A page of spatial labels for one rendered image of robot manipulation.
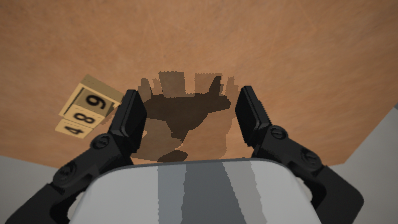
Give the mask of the tan number cube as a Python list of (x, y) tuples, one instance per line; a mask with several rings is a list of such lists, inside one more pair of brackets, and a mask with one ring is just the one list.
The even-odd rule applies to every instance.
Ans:
[(64, 118), (96, 128), (106, 117), (113, 102), (84, 88)]
[(64, 117), (55, 128), (55, 131), (82, 139), (88, 136), (93, 130), (93, 128), (65, 119)]

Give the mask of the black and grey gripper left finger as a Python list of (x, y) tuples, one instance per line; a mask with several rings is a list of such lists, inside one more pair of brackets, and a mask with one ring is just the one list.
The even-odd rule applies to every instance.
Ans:
[(146, 118), (139, 92), (127, 90), (107, 133), (96, 136), (90, 149), (62, 166), (53, 181), (16, 210), (5, 224), (69, 224), (70, 206), (92, 180), (110, 170), (134, 165), (130, 156), (140, 148)]

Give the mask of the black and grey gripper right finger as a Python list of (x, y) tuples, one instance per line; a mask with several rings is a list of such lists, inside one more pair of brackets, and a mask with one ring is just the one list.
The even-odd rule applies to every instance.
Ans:
[(241, 88), (235, 113), (244, 142), (253, 147), (251, 158), (285, 165), (312, 193), (310, 201), (321, 224), (352, 224), (361, 210), (361, 193), (323, 165), (313, 151), (288, 138), (287, 131), (272, 125), (252, 86)]

